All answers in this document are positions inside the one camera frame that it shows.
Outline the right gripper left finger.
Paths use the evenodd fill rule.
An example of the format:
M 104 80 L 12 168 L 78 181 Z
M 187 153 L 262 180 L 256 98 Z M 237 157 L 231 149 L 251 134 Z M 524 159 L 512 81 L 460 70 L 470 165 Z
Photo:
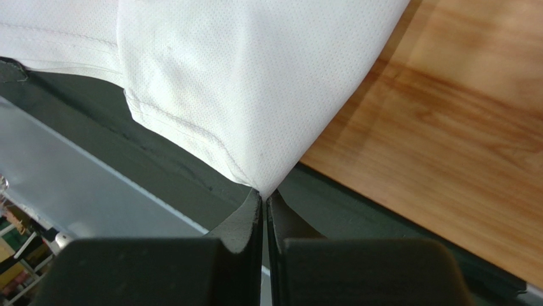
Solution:
M 259 305 L 262 250 L 262 199 L 251 190 L 202 237 L 71 242 L 33 304 Z

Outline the white t-shirt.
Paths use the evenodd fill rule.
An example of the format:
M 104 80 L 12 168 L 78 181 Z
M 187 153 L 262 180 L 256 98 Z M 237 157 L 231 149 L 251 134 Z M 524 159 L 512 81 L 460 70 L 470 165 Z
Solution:
M 123 88 L 133 119 L 268 198 L 407 1 L 2 1 L 1 56 Z

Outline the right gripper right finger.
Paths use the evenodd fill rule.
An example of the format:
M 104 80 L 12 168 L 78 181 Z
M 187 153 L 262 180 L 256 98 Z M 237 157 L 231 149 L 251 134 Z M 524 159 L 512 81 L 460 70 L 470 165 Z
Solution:
M 473 305 L 452 254 L 428 239 L 330 239 L 266 201 L 274 305 Z

